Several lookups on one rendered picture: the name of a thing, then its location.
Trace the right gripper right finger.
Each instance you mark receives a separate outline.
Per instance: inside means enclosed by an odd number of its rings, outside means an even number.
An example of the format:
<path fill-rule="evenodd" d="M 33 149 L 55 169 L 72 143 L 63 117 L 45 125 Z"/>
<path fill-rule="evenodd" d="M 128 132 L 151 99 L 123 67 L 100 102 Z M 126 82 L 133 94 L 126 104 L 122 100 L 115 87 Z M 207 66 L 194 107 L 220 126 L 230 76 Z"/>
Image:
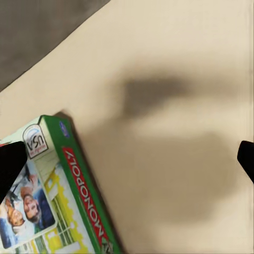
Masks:
<path fill-rule="evenodd" d="M 254 183 L 254 143 L 241 141 L 237 159 Z"/>

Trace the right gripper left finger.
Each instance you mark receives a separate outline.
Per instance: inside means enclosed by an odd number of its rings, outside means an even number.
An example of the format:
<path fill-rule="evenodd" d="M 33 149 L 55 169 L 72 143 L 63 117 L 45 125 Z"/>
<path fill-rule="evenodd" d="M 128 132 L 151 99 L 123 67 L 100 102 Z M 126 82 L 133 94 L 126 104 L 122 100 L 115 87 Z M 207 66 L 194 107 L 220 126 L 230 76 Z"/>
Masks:
<path fill-rule="evenodd" d="M 23 141 L 0 147 L 0 205 L 28 160 Z"/>

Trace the board game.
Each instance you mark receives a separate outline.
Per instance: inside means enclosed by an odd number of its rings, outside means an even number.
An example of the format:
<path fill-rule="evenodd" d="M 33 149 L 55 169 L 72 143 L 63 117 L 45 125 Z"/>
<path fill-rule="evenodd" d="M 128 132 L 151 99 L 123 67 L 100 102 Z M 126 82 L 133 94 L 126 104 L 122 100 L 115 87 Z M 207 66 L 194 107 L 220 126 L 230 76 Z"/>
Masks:
<path fill-rule="evenodd" d="M 28 160 L 0 205 L 0 254 L 121 254 L 68 119 L 41 115 L 0 139 Z"/>

